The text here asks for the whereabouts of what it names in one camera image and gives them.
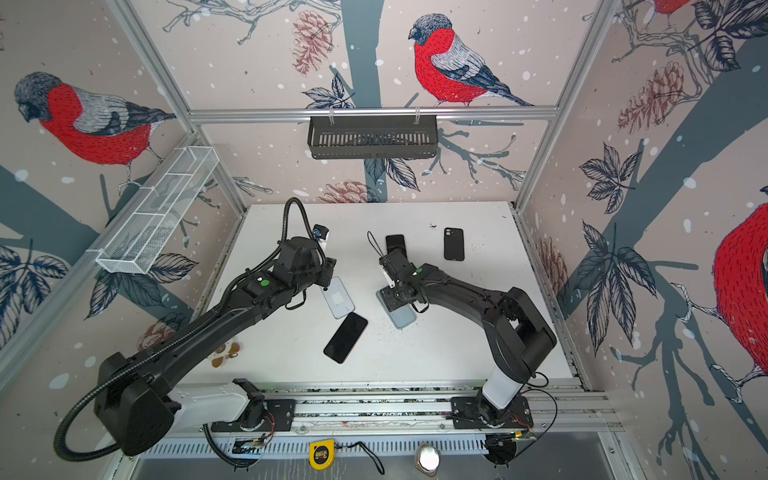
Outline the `light blue phone case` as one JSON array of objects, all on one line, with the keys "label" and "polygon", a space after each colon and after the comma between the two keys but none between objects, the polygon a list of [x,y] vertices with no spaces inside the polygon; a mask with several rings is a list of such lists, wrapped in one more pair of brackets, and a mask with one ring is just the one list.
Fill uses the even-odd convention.
[{"label": "light blue phone case", "polygon": [[390,311],[385,302],[384,289],[376,292],[376,298],[396,329],[403,330],[417,320],[417,314],[410,306],[402,306]]}]

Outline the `black screen phone purple case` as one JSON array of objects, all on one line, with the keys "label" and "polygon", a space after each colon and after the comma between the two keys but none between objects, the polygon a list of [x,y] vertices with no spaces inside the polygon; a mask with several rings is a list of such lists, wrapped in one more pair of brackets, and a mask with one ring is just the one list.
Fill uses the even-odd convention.
[{"label": "black screen phone purple case", "polygon": [[323,349],[323,354],[337,364],[343,364],[367,326],[367,319],[349,313]]}]

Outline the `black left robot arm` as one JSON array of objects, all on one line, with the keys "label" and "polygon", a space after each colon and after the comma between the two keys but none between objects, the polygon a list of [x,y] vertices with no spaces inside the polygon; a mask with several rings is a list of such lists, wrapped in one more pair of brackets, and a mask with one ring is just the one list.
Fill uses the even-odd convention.
[{"label": "black left robot arm", "polygon": [[[278,309],[291,309],[292,300],[305,296],[309,287],[329,286],[336,265],[323,247],[329,230],[323,225],[308,226],[305,235],[290,237],[292,206],[306,211],[297,198],[286,202],[276,249],[259,265],[236,276],[214,307],[147,350],[131,357],[115,353],[102,362],[97,385],[62,418],[53,437],[60,459],[85,462],[117,450],[126,455],[149,450],[180,420],[185,406],[171,392],[195,366]],[[66,437],[88,405],[94,407],[113,442],[78,452],[67,445]]]}]

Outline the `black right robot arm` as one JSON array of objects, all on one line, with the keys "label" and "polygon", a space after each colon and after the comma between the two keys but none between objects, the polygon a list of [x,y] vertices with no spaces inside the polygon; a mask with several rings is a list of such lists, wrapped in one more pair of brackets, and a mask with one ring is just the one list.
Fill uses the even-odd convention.
[{"label": "black right robot arm", "polygon": [[379,265],[388,281],[381,290],[387,311],[418,303],[439,306],[483,329],[495,370],[478,395],[477,412],[468,418],[489,427],[510,420],[511,404],[557,345],[529,295],[517,287],[502,292],[475,286],[428,263],[417,267],[399,250],[380,257]]}]

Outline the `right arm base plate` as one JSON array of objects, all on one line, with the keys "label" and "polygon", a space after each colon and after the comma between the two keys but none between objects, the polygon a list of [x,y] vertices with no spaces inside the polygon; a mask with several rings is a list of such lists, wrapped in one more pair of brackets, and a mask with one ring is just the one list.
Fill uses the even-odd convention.
[{"label": "right arm base plate", "polygon": [[458,430],[517,428],[530,430],[533,420],[528,401],[518,395],[504,408],[498,409],[482,395],[453,397],[446,419]]}]

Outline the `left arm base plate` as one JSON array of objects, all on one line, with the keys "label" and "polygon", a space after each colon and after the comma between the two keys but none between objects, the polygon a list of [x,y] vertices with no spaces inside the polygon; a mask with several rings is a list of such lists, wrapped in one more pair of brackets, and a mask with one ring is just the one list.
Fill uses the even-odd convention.
[{"label": "left arm base plate", "polygon": [[214,422],[209,429],[215,433],[288,432],[295,407],[290,399],[251,400],[235,420]]}]

